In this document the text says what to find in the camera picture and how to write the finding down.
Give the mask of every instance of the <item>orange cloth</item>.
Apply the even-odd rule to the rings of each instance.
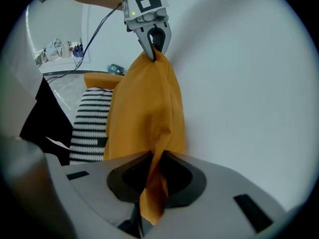
[[[86,73],[84,74],[84,82],[86,88],[100,88],[113,90],[122,80],[123,76],[106,73]]]
[[[166,180],[157,166],[164,150],[184,154],[185,125],[179,85],[170,62],[143,52],[115,87],[108,113],[104,160],[152,151],[147,186],[140,196],[142,216],[153,225],[163,214]]]

